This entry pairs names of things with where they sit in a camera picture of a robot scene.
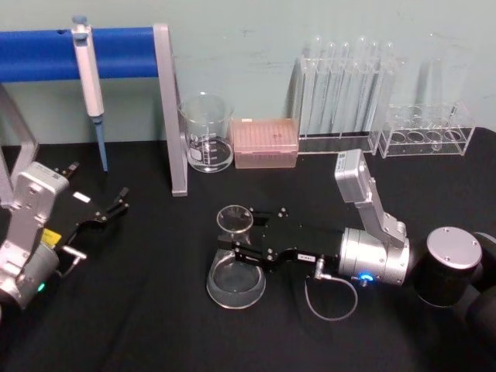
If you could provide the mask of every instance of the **blue pipette tip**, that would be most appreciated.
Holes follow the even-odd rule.
[[[109,172],[107,164],[107,152],[105,151],[105,137],[103,136],[103,122],[95,122],[96,138],[98,140],[98,148],[100,150],[100,159],[105,173]]]

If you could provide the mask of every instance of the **black cylindrical joint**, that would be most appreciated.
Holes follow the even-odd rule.
[[[481,261],[481,245],[474,236],[456,227],[432,231],[426,245],[428,253],[415,275],[415,290],[430,305],[454,305],[461,299]]]

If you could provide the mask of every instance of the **blue horizontal bar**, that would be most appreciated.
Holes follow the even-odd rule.
[[[93,29],[100,78],[157,75],[153,28]],[[69,29],[0,32],[0,82],[79,79]]]

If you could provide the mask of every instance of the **black tablecloth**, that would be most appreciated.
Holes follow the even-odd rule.
[[[384,208],[415,241],[440,226],[496,235],[495,155],[496,134],[477,129],[465,157],[367,162]],[[110,143],[108,156],[105,177],[94,144],[41,147],[38,161],[49,167],[81,162],[73,188],[105,205],[128,186],[131,206],[104,233],[74,241],[89,258],[65,281],[49,282],[21,315],[3,319],[4,370],[496,370],[453,312],[427,307],[411,289],[359,288],[355,314],[327,323],[305,303],[310,267],[288,264],[267,275],[252,308],[229,311],[210,299],[215,215],[225,205],[284,206],[309,225],[361,227],[336,187],[335,156],[299,157],[290,170],[189,170],[186,198],[171,196],[163,143]],[[5,233],[5,211],[0,221]]]

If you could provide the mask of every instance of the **cable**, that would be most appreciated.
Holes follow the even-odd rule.
[[[353,304],[353,307],[351,308],[351,310],[349,310],[345,315],[343,316],[340,316],[340,317],[337,317],[337,318],[326,318],[325,316],[323,315],[320,315],[312,306],[312,303],[310,302],[310,297],[308,296],[308,287],[307,287],[307,279],[309,279],[310,277],[307,276],[305,278],[305,298],[307,300],[307,305],[308,307],[310,308],[310,310],[313,312],[313,314],[320,318],[321,320],[325,320],[327,322],[338,322],[340,320],[344,320],[346,318],[348,318],[349,316],[351,316],[355,310],[357,309],[357,305],[358,305],[358,294],[357,294],[357,290],[355,289],[355,287],[349,282],[349,281],[345,281],[344,279],[341,279],[340,277],[331,277],[329,279],[329,281],[338,281],[339,283],[344,283],[346,284],[348,287],[351,288],[351,291],[353,292],[353,295],[355,296],[355,303]]]

